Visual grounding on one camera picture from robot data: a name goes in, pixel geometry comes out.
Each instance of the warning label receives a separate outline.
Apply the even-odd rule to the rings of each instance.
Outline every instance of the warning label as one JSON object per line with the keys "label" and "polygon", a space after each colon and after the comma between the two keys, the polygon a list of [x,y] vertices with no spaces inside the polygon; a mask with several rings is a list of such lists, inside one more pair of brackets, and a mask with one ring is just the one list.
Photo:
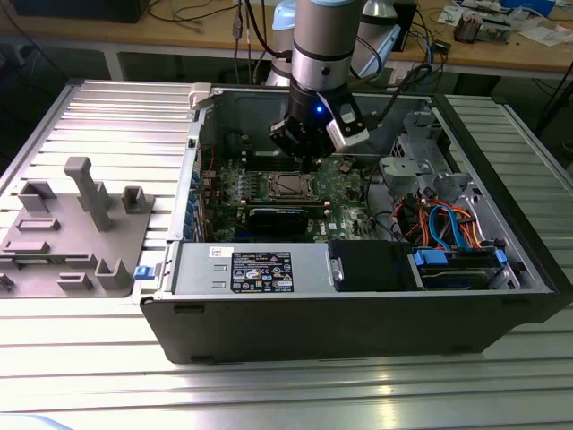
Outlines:
{"label": "warning label", "polygon": [[235,293],[292,293],[295,291],[290,253],[233,253]]}

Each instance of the black cable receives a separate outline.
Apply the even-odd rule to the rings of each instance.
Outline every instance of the black cable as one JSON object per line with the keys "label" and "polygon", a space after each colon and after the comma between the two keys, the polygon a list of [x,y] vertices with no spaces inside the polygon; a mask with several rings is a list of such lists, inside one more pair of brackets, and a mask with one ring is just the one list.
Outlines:
{"label": "black cable", "polygon": [[539,124],[537,124],[537,127],[535,128],[535,134],[539,136],[541,133],[543,133],[543,130],[545,130],[547,125],[551,123],[561,108],[567,104],[568,98],[571,97],[571,95],[573,95],[573,81],[569,83],[569,85],[565,88],[565,90],[563,90],[559,97],[555,99],[547,112],[545,112],[545,115],[543,115],[539,121]]}
{"label": "black cable", "polygon": [[[237,7],[237,5],[234,4],[234,5],[232,5],[232,6],[224,7],[224,8],[222,8],[222,9],[217,9],[216,11],[209,12],[209,13],[205,13],[205,14],[203,14],[203,15],[193,16],[193,17],[191,17],[191,18],[175,19],[175,18],[164,18],[163,16],[156,15],[156,14],[153,12],[153,6],[155,6],[155,5],[156,5],[157,3],[159,3],[160,1],[161,1],[161,0],[154,0],[154,2],[150,4],[150,7],[148,8],[147,13],[148,13],[149,15],[151,15],[153,18],[155,18],[156,20],[160,20],[160,21],[163,21],[163,22],[188,22],[188,21],[197,21],[197,20],[200,20],[201,18],[207,18],[208,16],[214,15],[214,14],[216,14],[216,13],[221,13],[221,12],[224,12],[224,11],[230,11],[230,10],[235,9],[235,8]],[[178,9],[178,10],[176,11],[176,13],[180,13],[182,10],[184,10],[184,9],[189,9],[190,7],[191,7],[191,6],[182,7],[181,9]]]}
{"label": "black cable", "polygon": [[426,33],[426,40],[428,40],[428,44],[430,46],[432,46],[432,43],[434,43],[436,41],[436,39],[433,36],[433,32],[428,28],[428,26],[426,25],[426,20],[423,18],[422,14],[420,13],[420,11],[418,9],[415,10],[415,12],[418,14],[418,16],[420,17],[420,20],[422,21],[422,25],[418,24],[417,22],[412,22],[414,25],[417,25],[418,27],[422,27],[424,32]]}
{"label": "black cable", "polygon": [[573,61],[571,61],[571,64],[569,65],[569,69],[567,69],[567,71],[563,75],[563,78],[561,79],[561,82],[559,82],[557,89],[553,92],[553,95],[551,96],[551,98],[549,100],[547,100],[547,103],[543,107],[543,110],[542,110],[543,113],[542,113],[541,117],[539,118],[539,121],[537,122],[537,126],[535,127],[535,134],[537,136],[539,136],[541,133],[543,133],[543,130],[545,129],[545,127],[552,121],[552,119],[553,119],[552,115],[554,115],[552,112],[557,113],[559,111],[560,107],[557,110],[552,108],[552,102],[555,99],[555,96],[557,96],[557,94],[559,93],[559,90],[563,86],[563,83],[565,83],[565,81],[567,80],[572,69],[573,69]]}
{"label": "black cable", "polygon": [[538,82],[536,79],[533,79],[532,81],[534,82],[535,86],[539,89],[539,91],[541,91],[546,96],[549,96],[549,97],[552,96],[552,94],[548,90],[546,90],[544,87],[542,87],[540,85],[540,82]]}
{"label": "black cable", "polygon": [[239,67],[236,63],[236,55],[237,55],[238,50],[239,50],[239,39],[235,39],[235,52],[233,53],[233,64],[235,65],[236,83],[238,83],[240,85],[241,79],[239,79]]}
{"label": "black cable", "polygon": [[377,66],[376,66],[376,72],[370,73],[364,76],[363,78],[361,78],[360,75],[356,72],[356,70],[352,66],[350,66],[350,73],[356,78],[356,81],[350,82],[348,84],[348,88],[350,89],[356,88],[362,85],[363,83],[369,83],[370,81],[375,80],[376,78],[380,77],[380,75],[384,71],[384,64],[378,51],[374,49],[374,47],[370,43],[362,39],[360,36],[356,36],[356,40],[358,40],[358,42],[366,49],[368,49],[370,53],[374,56],[374,58],[376,58]]}
{"label": "black cable", "polygon": [[[265,18],[265,0],[261,0],[261,9],[262,9],[262,17],[263,17],[263,33],[264,33],[264,37],[265,37],[265,42],[267,41],[267,19]],[[265,56],[265,51],[263,49],[263,51],[261,52],[261,55],[259,56],[259,60],[257,61],[257,64],[254,66],[254,71],[252,72],[252,83],[254,83],[255,85],[257,85],[258,81],[259,81],[259,67],[261,67],[261,63],[262,63],[262,58]]]}
{"label": "black cable", "polygon": [[202,4],[196,4],[196,5],[193,5],[193,6],[185,6],[185,7],[182,7],[182,8],[177,9],[177,10],[175,11],[175,14],[179,14],[181,11],[186,11],[186,10],[188,10],[188,9],[198,9],[198,8],[200,8],[200,7],[209,6],[209,5],[210,5],[211,3],[213,3],[214,1],[215,1],[215,0],[207,0],[205,3],[202,3]]}
{"label": "black cable", "polygon": [[374,47],[368,43],[366,40],[362,39],[360,36],[356,36],[356,40],[358,40],[358,42],[365,47],[366,49],[368,49],[371,54],[374,56],[374,58],[376,58],[376,77],[380,76],[380,74],[382,73],[382,70],[384,68],[384,64],[382,63],[382,58],[380,57],[379,52],[374,49]]}
{"label": "black cable", "polygon": [[392,211],[379,211],[379,212],[376,212],[374,215],[372,215],[372,217],[375,218],[375,217],[382,215],[382,214],[391,215],[392,213],[394,213],[394,212],[392,212]]}
{"label": "black cable", "polygon": [[430,76],[430,74],[432,73],[432,67],[428,64],[420,64],[417,65],[415,68],[413,68],[412,70],[410,70],[406,77],[402,80],[402,82],[398,85],[398,87],[396,88],[396,90],[394,91],[394,93],[392,94],[392,97],[390,98],[388,104],[386,105],[386,107],[384,108],[384,110],[382,111],[381,114],[376,116],[376,119],[378,120],[378,123],[381,123],[384,118],[386,117],[386,115],[388,114],[388,112],[392,109],[392,106],[394,105],[394,103],[396,102],[396,99],[398,98],[398,96],[400,95],[400,92],[402,92],[402,90],[411,82],[408,82],[412,79],[412,76],[418,74],[421,71],[427,71],[427,74],[422,76],[421,78],[417,78],[417,79],[425,79],[427,76]]}
{"label": "black cable", "polygon": [[495,3],[495,0],[492,0],[492,2],[490,3],[489,6],[480,6],[475,0],[474,0],[474,4],[476,7],[476,11],[484,10],[486,12],[493,12],[493,13],[500,13],[500,11],[496,11],[495,9],[492,9],[493,4]]}
{"label": "black cable", "polygon": [[262,13],[262,34],[267,43],[267,14],[265,13],[265,0],[261,0],[261,13]]}
{"label": "black cable", "polygon": [[4,54],[4,52],[2,52],[2,49],[0,49],[0,58],[2,58],[2,59],[5,61],[6,65],[13,70],[13,72],[16,74],[16,77],[18,78],[18,81],[20,81],[20,83],[21,83],[22,85],[24,85],[24,86],[26,86],[26,87],[29,88],[29,90],[30,90],[30,92],[31,92],[30,95],[31,95],[32,97],[35,98],[35,95],[36,95],[36,94],[33,93],[33,91],[32,91],[32,90],[34,90],[34,89],[42,90],[42,92],[44,92],[44,94],[49,97],[49,100],[48,100],[48,99],[45,99],[44,101],[49,102],[50,104],[51,104],[51,103],[54,101],[54,99],[57,97],[57,95],[54,94],[54,93],[52,93],[50,90],[48,90],[48,89],[46,89],[46,88],[44,88],[44,87],[42,87],[42,86],[40,86],[40,85],[36,85],[36,84],[34,84],[34,83],[31,83],[25,76],[22,76],[21,73],[20,73],[20,70],[21,70],[22,67],[24,67],[24,66],[18,66],[18,65],[16,65],[16,64],[13,62],[13,60],[12,60],[9,56],[6,56],[6,54]]}
{"label": "black cable", "polygon": [[537,83],[539,83],[539,84],[541,84],[541,85],[543,85],[544,87],[548,88],[548,89],[551,90],[551,91],[557,90],[557,87],[553,87],[553,86],[550,85],[549,83],[543,82],[541,79],[534,79],[534,81],[537,82]]}
{"label": "black cable", "polygon": [[233,53],[233,65],[235,66],[236,83],[241,84],[239,78],[239,67],[236,62],[237,53],[239,51],[239,40],[243,37],[243,14],[241,13],[243,7],[242,0],[237,2],[237,10],[235,20],[233,21],[233,39],[235,39],[235,52]]}
{"label": "black cable", "polygon": [[23,124],[26,125],[33,125],[32,121],[30,121],[29,119],[23,118],[21,116],[18,116],[16,114],[14,114],[14,112],[12,112],[12,110],[4,107],[4,106],[0,106],[0,111],[4,112],[5,114],[7,114],[9,117],[11,117],[12,119],[19,121]]}
{"label": "black cable", "polygon": [[372,172],[370,174],[370,176],[368,177],[368,183],[366,184],[366,189],[364,190],[364,203],[366,205],[366,210],[368,210],[368,214],[371,216],[371,218],[374,220],[374,222],[376,223],[376,225],[378,227],[380,227],[381,229],[383,229],[384,231],[386,231],[390,237],[392,237],[392,239],[397,240],[398,242],[401,242],[401,238],[394,233],[391,229],[389,229],[388,227],[386,227],[384,224],[382,224],[380,221],[378,221],[375,217],[380,215],[380,213],[377,213],[375,216],[372,215],[372,209],[370,208],[370,203],[368,202],[368,194],[370,193],[370,185],[372,184],[372,178],[374,177],[374,173],[376,173],[376,170],[378,170],[376,167],[374,167],[372,169]]}
{"label": "black cable", "polygon": [[444,65],[448,62],[448,54],[446,54],[445,57],[443,54],[440,54],[440,58],[441,58],[440,67],[438,67],[436,70],[430,73],[430,76],[437,75],[437,78],[432,78],[428,82],[428,86],[436,82],[436,85],[433,87],[433,92],[437,91],[438,87],[440,87],[441,78],[443,77],[444,74]]}
{"label": "black cable", "polygon": [[259,43],[261,43],[262,47],[267,51],[269,54],[274,56],[275,58],[284,58],[284,55],[280,55],[278,52],[274,51],[269,45],[267,45],[267,41],[263,39],[261,32],[259,31],[259,25],[257,24],[257,20],[254,17],[254,12],[252,11],[251,0],[244,0],[245,5],[247,6],[247,12],[251,16],[252,27],[254,28],[254,32],[257,35],[257,39]]}
{"label": "black cable", "polygon": [[249,62],[249,85],[252,85],[252,70],[251,70],[251,19],[249,13],[246,14],[247,19],[247,60]]}
{"label": "black cable", "polygon": [[360,75],[356,72],[356,70],[354,69],[354,67],[351,65],[350,66],[350,73],[356,78],[356,79],[361,79]]}
{"label": "black cable", "polygon": [[52,61],[52,59],[46,55],[46,53],[42,50],[41,47],[38,46],[38,44],[32,40],[30,38],[30,36],[28,36],[24,30],[21,29],[21,27],[16,23],[16,21],[12,18],[12,16],[10,16],[10,14],[8,13],[8,11],[6,11],[6,7],[4,6],[4,2],[0,1],[0,7],[2,8],[2,11],[4,12],[4,15],[6,15],[6,18],[8,18],[8,21],[14,26],[15,29],[17,29],[17,31],[25,38],[29,41],[29,43],[38,50],[38,52],[44,57],[46,58],[46,61],[48,61],[50,63],[50,65],[52,67],[54,67],[54,69],[60,73],[62,75],[62,78],[64,79],[64,81],[68,82],[68,80],[70,79],[68,77],[67,74],[65,74],[62,69],[60,69],[56,63],[54,63]]}

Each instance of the electronic device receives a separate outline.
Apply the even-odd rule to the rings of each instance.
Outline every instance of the electronic device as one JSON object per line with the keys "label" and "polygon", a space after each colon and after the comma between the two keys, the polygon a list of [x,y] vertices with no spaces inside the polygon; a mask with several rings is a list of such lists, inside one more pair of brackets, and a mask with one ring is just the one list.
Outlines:
{"label": "electronic device", "polygon": [[192,92],[169,246],[141,295],[171,361],[479,352],[571,301],[458,114],[474,100],[400,96],[367,143],[302,172],[265,126],[288,98]]}
{"label": "electronic device", "polygon": [[22,16],[85,18],[113,22],[137,22],[149,0],[11,0]]}
{"label": "electronic device", "polygon": [[475,35],[483,42],[507,42],[511,36],[511,24],[505,17],[483,16],[482,26]]}

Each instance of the blue latch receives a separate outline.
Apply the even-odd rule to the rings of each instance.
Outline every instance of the blue latch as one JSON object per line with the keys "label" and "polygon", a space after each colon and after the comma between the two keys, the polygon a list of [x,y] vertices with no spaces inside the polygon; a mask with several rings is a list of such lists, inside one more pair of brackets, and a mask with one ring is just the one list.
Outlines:
{"label": "blue latch", "polygon": [[416,266],[448,264],[448,257],[445,251],[439,249],[418,249],[414,253],[414,262]]}
{"label": "blue latch", "polygon": [[155,278],[154,271],[155,268],[150,266],[137,266],[133,273],[133,278],[135,280],[152,280]]}
{"label": "blue latch", "polygon": [[505,266],[508,263],[508,256],[505,255],[502,249],[496,249],[495,256],[502,266]]}

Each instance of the blue cable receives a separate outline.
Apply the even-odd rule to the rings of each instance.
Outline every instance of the blue cable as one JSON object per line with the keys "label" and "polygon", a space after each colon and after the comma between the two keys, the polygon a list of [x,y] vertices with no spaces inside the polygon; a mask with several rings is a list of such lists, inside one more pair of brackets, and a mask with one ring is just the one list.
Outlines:
{"label": "blue cable", "polygon": [[[428,63],[430,65],[433,64],[433,53],[432,49],[430,48],[430,42],[428,41],[427,38],[425,38],[421,34],[416,34],[416,36],[426,45],[427,49],[426,52],[428,53]],[[430,74],[428,73],[428,75],[423,79],[422,90],[425,90],[425,86],[428,83],[429,79],[430,79]]]}
{"label": "blue cable", "polygon": [[452,209],[450,209],[448,206],[444,206],[443,204],[439,204],[438,206],[435,206],[432,209],[432,211],[430,212],[430,218],[428,219],[428,225],[430,226],[430,234],[432,235],[433,239],[436,242],[438,242],[440,245],[442,245],[446,251],[451,251],[448,244],[446,244],[443,240],[440,239],[440,237],[436,233],[436,227],[434,226],[434,223],[436,221],[436,217],[438,215],[438,211],[440,209],[445,209],[448,212],[449,220],[451,221],[451,231],[454,233],[454,239],[456,239],[456,244],[458,245],[458,247],[463,248],[463,249],[469,249],[467,246],[466,240],[464,239],[462,234],[459,232],[458,220],[456,219],[456,214],[454,213],[454,211]]}

